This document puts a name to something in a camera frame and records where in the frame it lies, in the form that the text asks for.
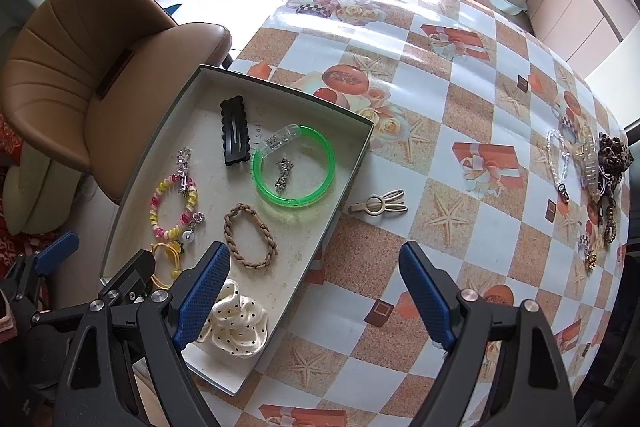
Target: metal screw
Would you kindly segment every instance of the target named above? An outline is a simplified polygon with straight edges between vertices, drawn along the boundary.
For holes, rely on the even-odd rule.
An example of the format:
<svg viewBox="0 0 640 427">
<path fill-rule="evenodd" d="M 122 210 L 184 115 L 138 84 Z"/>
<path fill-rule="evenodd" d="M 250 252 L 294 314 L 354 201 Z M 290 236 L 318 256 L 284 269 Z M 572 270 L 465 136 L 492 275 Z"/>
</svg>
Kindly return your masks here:
<svg viewBox="0 0 640 427">
<path fill-rule="evenodd" d="M 91 304 L 89 304 L 89 309 L 92 312 L 99 312 L 102 308 L 104 308 L 104 302 L 100 299 L 95 299 L 95 301 L 92 301 Z"/>
<path fill-rule="evenodd" d="M 166 290 L 156 290 L 151 294 L 151 300 L 153 302 L 163 302 L 166 301 L 166 298 L 169 296 L 169 294 L 166 292 Z"/>
<path fill-rule="evenodd" d="M 524 301 L 524 309 L 528 312 L 535 313 L 540 309 L 540 306 L 538 306 L 537 302 L 527 299 Z"/>
<path fill-rule="evenodd" d="M 478 300 L 478 292 L 472 290 L 471 288 L 465 288 L 460 292 L 460 295 L 467 302 L 474 302 Z"/>
</svg>

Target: bunny ear hair clip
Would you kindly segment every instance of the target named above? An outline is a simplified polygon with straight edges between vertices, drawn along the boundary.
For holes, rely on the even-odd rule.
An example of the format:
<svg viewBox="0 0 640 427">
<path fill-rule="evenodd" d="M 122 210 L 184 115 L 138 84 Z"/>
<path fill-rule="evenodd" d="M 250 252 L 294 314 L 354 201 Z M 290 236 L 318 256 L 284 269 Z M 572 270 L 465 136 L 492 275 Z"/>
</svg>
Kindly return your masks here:
<svg viewBox="0 0 640 427">
<path fill-rule="evenodd" d="M 366 212 L 369 216 L 379 216 L 383 212 L 400 213 L 406 212 L 409 208 L 404 204 L 404 190 L 392 190 L 383 196 L 372 194 L 367 197 L 364 203 L 350 204 L 348 211 Z"/>
</svg>

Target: white cloth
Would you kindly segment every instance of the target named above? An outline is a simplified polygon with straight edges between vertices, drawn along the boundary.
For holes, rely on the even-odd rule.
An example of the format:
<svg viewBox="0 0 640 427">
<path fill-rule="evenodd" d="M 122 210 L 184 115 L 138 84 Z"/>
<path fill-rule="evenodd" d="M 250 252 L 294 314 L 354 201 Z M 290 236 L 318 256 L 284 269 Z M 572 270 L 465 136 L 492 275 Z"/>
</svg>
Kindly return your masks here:
<svg viewBox="0 0 640 427">
<path fill-rule="evenodd" d="M 211 342 L 233 356 L 247 358 L 262 350 L 267 333 L 265 309 L 242 295 L 236 281 L 227 279 L 196 342 Z"/>
</svg>

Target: brown hair tie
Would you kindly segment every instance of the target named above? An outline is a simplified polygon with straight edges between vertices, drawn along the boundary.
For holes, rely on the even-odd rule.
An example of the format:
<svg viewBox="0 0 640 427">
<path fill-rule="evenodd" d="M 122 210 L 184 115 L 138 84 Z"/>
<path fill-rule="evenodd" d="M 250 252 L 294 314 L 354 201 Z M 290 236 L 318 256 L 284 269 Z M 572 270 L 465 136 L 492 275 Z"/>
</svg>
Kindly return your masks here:
<svg viewBox="0 0 640 427">
<path fill-rule="evenodd" d="M 262 230 L 262 233 L 264 234 L 264 237 L 267 240 L 267 255 L 265 256 L 264 261 L 262 261 L 261 263 L 250 263 L 238 251 L 238 247 L 236 247 L 233 231 L 231 230 L 231 223 L 232 223 L 231 220 L 234 217 L 236 217 L 242 210 L 244 210 L 248 214 L 251 214 L 254 217 L 255 222 L 258 224 L 258 227 L 260 227 L 260 229 Z M 229 247 L 229 250 L 231 250 L 231 253 L 234 255 L 234 257 L 247 268 L 264 268 L 271 262 L 271 255 L 278 254 L 278 245 L 276 245 L 276 242 L 273 238 L 273 235 L 271 235 L 269 227 L 267 227 L 267 225 L 265 225 L 265 223 L 260 219 L 260 217 L 258 216 L 258 213 L 246 203 L 236 204 L 236 206 L 234 206 L 229 211 L 229 213 L 226 214 L 225 240 L 226 240 L 226 244 Z"/>
</svg>

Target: checkered tablecloth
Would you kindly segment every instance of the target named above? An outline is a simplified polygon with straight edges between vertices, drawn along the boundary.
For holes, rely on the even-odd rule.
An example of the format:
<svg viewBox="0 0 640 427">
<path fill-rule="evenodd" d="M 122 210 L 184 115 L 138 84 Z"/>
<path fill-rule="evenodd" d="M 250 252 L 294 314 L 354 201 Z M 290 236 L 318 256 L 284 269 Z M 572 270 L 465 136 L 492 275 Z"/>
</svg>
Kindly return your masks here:
<svg viewBox="0 0 640 427">
<path fill-rule="evenodd" d="M 559 118 L 570 145 L 585 128 L 626 140 L 567 63 L 470 0 L 285 0 L 232 69 L 348 107 L 375 131 L 344 212 L 244 387 L 229 397 L 200 382 L 223 426 L 408 425 L 443 357 L 399 276 L 408 239 L 460 287 L 493 302 L 537 300 L 575 392 L 618 291 L 628 181 L 608 246 L 588 226 L 596 217 L 573 160 L 571 201 L 559 200 L 546 154 Z M 406 214 L 346 213 L 394 188 Z M 577 247 L 585 234 L 598 251 L 591 274 Z M 479 419 L 498 349 L 488 346 L 465 426 Z"/>
</svg>

